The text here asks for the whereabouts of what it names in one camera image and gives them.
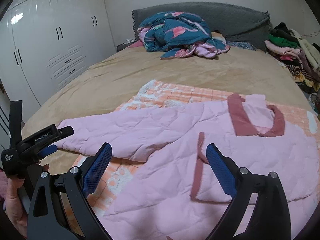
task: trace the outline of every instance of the jacket sleeve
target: jacket sleeve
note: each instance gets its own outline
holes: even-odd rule
[[[200,119],[203,103],[170,108],[116,111],[63,120],[74,134],[56,142],[58,148],[95,155],[103,143],[112,146],[112,156],[145,162],[150,154],[176,141]]]

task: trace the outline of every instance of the black strap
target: black strap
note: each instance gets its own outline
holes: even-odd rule
[[[11,135],[10,148],[15,147],[18,142],[22,141],[21,121],[22,121],[22,100],[12,101],[10,103],[10,114],[9,114],[9,132]]]

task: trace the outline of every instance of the white wardrobe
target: white wardrobe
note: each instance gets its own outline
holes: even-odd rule
[[[24,122],[115,52],[104,0],[14,0],[0,22],[0,77]]]
[[[9,148],[9,109],[10,101],[5,93],[0,91],[0,153]]]

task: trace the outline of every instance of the drawer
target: drawer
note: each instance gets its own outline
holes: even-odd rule
[[[47,66],[47,69],[50,73],[51,78],[59,75],[61,72],[64,72],[72,64],[76,63],[78,60],[83,58],[82,47],[74,49],[65,56],[57,59],[55,62]]]
[[[80,69],[87,66],[85,56],[68,66],[58,75],[52,78],[53,82],[56,84],[56,87],[59,88],[62,84],[67,82],[69,79],[72,79]]]
[[[69,82],[71,82],[71,81],[72,81],[73,79],[75,79],[77,76],[80,76],[80,75],[81,75],[84,71],[86,71],[87,69],[88,69],[88,66],[85,65],[85,66],[82,66],[80,69],[75,70],[75,71],[73,72],[73,74],[70,75],[70,77],[69,77],[67,80],[65,80],[62,85],[60,85],[60,86],[58,87],[57,90],[62,89],[64,86],[66,86]]]

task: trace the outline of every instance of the tan bed sheet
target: tan bed sheet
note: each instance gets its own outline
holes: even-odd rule
[[[311,111],[290,73],[270,55],[232,47],[210,60],[200,57],[160,60],[162,52],[127,48],[91,66],[52,96],[26,123],[23,138],[68,118],[114,111],[150,80],[157,79],[244,95],[265,94],[268,101]],[[77,153],[58,150],[46,157],[50,173],[68,171]]]

